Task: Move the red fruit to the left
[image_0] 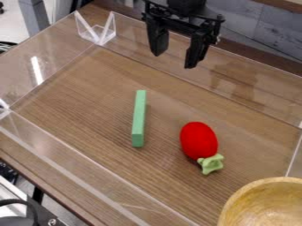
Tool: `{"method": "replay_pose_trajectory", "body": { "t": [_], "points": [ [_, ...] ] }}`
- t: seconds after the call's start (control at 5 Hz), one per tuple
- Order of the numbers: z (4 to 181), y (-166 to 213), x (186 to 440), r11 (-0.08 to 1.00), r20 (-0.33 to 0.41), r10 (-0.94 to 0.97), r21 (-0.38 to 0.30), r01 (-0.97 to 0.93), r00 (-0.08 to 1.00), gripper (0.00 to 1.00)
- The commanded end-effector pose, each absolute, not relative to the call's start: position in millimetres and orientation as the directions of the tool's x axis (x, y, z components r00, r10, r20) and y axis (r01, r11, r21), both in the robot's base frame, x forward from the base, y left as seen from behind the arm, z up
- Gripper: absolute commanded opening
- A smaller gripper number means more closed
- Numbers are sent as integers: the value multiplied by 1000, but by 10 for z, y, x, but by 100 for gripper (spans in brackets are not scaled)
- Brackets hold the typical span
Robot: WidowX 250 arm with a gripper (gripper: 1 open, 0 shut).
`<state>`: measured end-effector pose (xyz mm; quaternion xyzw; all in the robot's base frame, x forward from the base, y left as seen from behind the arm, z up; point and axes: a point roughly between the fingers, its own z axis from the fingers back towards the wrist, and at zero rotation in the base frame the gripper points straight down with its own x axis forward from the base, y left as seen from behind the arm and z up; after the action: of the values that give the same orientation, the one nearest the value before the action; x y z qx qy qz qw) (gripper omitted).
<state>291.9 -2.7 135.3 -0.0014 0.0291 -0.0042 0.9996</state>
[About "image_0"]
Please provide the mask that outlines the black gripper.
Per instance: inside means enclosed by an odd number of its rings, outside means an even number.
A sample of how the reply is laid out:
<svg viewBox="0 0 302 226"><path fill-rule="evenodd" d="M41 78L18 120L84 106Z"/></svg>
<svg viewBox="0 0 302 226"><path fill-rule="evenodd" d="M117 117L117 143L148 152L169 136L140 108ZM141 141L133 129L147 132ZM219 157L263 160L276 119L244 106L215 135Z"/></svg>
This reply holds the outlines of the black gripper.
<svg viewBox="0 0 302 226"><path fill-rule="evenodd" d="M224 16L205 6L205 0L143 0L148 45L159 57L168 48L168 32L191 35L185 50L185 69L204 59L209 44L219 41Z"/></svg>

